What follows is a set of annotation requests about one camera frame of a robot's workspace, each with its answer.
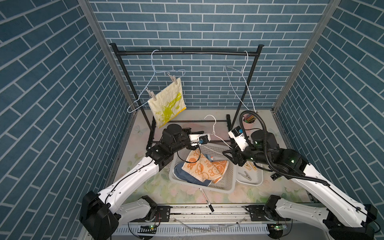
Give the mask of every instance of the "clothes rack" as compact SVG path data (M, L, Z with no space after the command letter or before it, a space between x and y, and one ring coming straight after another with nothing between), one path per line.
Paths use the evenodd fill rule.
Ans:
M118 59L118 62L120 64L120 66L121 66L121 69L122 69L125 77L127 78L129 86L131 87L133 95L135 96L136 99L138 99L139 96L137 95L135 86L133 85L133 83L131 81L131 78L129 77L127 68L125 67L125 64L124 64L121 56L127 56L127 55L151 55L152 51L120 51L115 43L110 43L109 45L112 47L113 52L115 53L115 55L116 55L116 57ZM260 44L257 47L256 52L249 52L248 53L248 56L253 56L255 58L253 59L251 70L250 70L248 78L247 78L247 85L249 85L249 83L251 82L251 78L252 78L253 72L255 71L257 60L259 59L259 56L260 56L260 53L261 53L263 47L264 47L264 45ZM181 51L156 51L156 52L153 53L153 55L189 55L189 54L191 54L191 55L194 55L194 54L208 54L208 55L247 56L247 53L245 53L245 52L238 52L238 51L181 50ZM239 114L240 108L242 106L242 101L244 100L246 93L247 93L247 86L245 86L245 88L244 88L243 95L241 96L241 100L239 101L239 105L238 105L238 107L236 109L235 117L233 118L232 122L231 122L231 118L230 118L229 114L226 115L226 120L216 120L216 122L226 122L227 123L227 127L228 127L228 131L230 131L233 128L234 124L235 124L237 115ZM148 120L148 117L147 117L147 114L144 111L144 108L141 107L140 110L143 113L144 119L147 122L148 127L150 129L149 138L148 138L148 144L147 144L147 149L149 149L149 148L151 148L153 143L157 143L158 142L158 141L153 141L154 135L155 135L155 129L156 129L156 121L155 121L155 118L153 118L152 119L152 124L150 124L149 120ZM190 120L190 121L176 121L176 120L173 120L173 121L169 121L169 122L215 122L215 121L214 120ZM225 140L225 141L226 142L234 143L233 139L229 139L229 140ZM211 142L221 142L221 140L213 140Z

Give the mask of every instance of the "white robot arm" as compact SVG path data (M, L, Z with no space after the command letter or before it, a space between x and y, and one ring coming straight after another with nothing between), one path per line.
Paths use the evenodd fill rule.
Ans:
M281 149L275 136L266 131L265 124L258 114L244 111L240 114L254 115L263 130L252 133L252 142L245 133L242 121L240 127L229 132L237 147L223 152L234 164L243 166L246 161L262 163L276 172L275 175L292 179L315 196L324 208L314 208L289 202L272 195L264 206L268 218L276 220L278 216L292 218L321 228L336 240L368 240L374 238L374 229L368 225L376 219L377 210L371 204L352 199L311 165L305 157L292 149Z
M83 197L80 222L95 240L106 240L117 229L119 222L154 218L157 204L148 196L122 205L146 180L161 171L173 160L173 154L183 148L195 150L198 144L207 144L209 134L193 133L170 124L163 130L159 143L151 147L145 157L118 181L97 194L90 191Z

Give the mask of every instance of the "white tray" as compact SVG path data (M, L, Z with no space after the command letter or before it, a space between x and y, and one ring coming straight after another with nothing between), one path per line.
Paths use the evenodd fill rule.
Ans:
M256 168L256 171L254 168L251 167L251 170L248 170L245 166L240 167L239 165L236 165L235 168L236 171L236 180L239 183L246 184L246 185L252 185L252 186L259 186L263 183L263 170ZM242 173L245 175L246 171L248 175L251 177L251 180L248 180L247 178L241 176L239 173Z
M209 150L208 148L206 148L204 146L207 146L216 152ZM206 187L206 186L192 184L192 183L178 179L173 174L173 168L175 168L175 166L178 163L182 162L182 160L177 156L177 154L174 154L173 161L171 162L170 171L169 171L169 179L173 182L177 182L180 184L189 185L189 186L193 186L193 187L199 187L199 188L207 189L207 190L211 190L211 191L223 192L223 193L227 193L227 194L233 192L235 190L235 183L236 183L236 173L234 172L234 166L235 165L231 161L229 161L229 159L226 158L223 154L217 153L217 152L222 152L222 151L225 151L228 149L229 149L229 147L227 147L227 146L217 145L217 144L213 144L213 143L208 143L208 144L204 144L204 145L200 146L200 150L203 154L209 154L209 155L213 156L213 161L221 161L221 160L228 161L227 171L225 172L223 179L220 180L218 183L216 183L216 184L211 183L208 187ZM190 150L184 148L184 149L179 151L179 156L185 160L188 157L189 153L190 153Z

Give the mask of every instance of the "blue brick wall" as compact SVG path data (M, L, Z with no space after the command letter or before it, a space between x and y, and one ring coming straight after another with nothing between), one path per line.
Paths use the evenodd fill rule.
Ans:
M328 0L118 0L91 1L109 43L121 50L256 51L264 44L250 90L257 108L270 109L319 21ZM186 69L182 78L189 108L235 108L238 105L224 66L238 70L244 57L211 55L155 56L157 70ZM245 70L247 77L250 70ZM126 56L124 63L137 90L152 76L149 56ZM229 70L242 94L245 83ZM149 89L158 93L171 83L158 74ZM148 94L144 92L144 101ZM251 106L247 95L245 104Z
M78 237L126 105L77 0L0 1L0 239Z
M342 0L278 115L293 146L384 226L384 1Z

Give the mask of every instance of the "laundry basket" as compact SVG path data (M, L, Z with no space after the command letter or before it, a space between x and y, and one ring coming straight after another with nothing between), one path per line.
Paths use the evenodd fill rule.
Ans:
M209 154L209 155L213 156L213 161L221 161L221 160L229 161L228 158L226 158L223 154L219 153L219 152L222 152L222 151L225 151L228 149L229 148L227 146L222 146L222 145L217 145L217 144L212 144L212 143L208 143L208 144L204 144L204 145L200 146L201 153ZM182 159L186 159L188 157L188 154L190 153L190 151L191 150L184 148L184 149L179 151L179 156ZM173 161L171 163L170 171L169 171L169 179L171 181L177 182L180 184L184 184L184 185L193 186L193 187L199 187L202 189L212 190L212 191L216 191L216 192L223 192L223 193L227 193L227 194L231 193L235 190L235 183L236 183L236 173L234 172L234 166L235 165L231 161L229 161L229 163L228 163L228 168L227 168L227 171L225 172L225 174L223 176L223 179L221 179L216 184L211 183L208 187L197 185L197 184L192 184L192 183L178 179L173 173L173 168L177 164L179 164L180 162L182 162L182 160L177 156L177 154L174 154L174 158L173 158Z

